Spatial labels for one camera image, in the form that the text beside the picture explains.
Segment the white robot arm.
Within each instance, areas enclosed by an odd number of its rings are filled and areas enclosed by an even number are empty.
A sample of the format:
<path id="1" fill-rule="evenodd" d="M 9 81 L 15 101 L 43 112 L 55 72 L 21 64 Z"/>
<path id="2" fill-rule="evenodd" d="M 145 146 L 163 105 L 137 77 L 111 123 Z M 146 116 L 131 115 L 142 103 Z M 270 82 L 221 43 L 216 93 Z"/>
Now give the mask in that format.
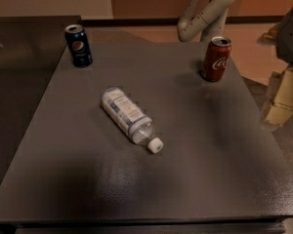
<path id="1" fill-rule="evenodd" d="M 190 0 L 178 21 L 178 37 L 187 42 L 196 35 L 203 42 L 220 40 L 228 8 L 235 0 Z M 283 125 L 293 115 L 293 7 L 282 18 L 275 36 L 276 55 L 288 63 L 273 73 L 262 109 L 262 119 L 270 125 Z"/>

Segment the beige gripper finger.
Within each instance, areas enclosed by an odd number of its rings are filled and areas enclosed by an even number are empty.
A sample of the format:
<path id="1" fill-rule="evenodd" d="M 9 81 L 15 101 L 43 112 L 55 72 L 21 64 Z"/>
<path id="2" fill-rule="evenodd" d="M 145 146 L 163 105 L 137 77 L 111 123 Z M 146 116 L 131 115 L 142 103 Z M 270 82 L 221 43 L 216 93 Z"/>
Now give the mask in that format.
<path id="1" fill-rule="evenodd" d="M 265 123 L 282 126 L 293 115 L 293 64 L 281 73 L 273 72 L 262 108 Z"/>

